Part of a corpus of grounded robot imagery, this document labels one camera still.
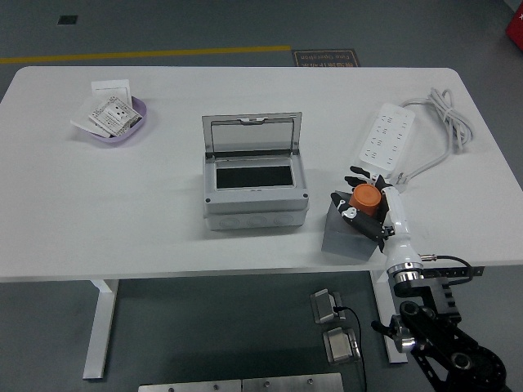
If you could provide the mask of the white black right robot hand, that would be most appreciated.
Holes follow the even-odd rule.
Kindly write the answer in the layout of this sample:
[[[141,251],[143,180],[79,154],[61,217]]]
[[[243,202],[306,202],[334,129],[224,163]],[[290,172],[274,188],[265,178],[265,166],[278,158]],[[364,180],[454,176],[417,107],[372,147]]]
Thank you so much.
[[[422,273],[420,255],[413,249],[400,192],[382,175],[351,166],[345,181],[356,193],[360,185],[379,192],[376,203],[353,202],[338,192],[331,193],[333,206],[351,228],[374,241],[386,257],[385,271],[398,281],[414,280]]]

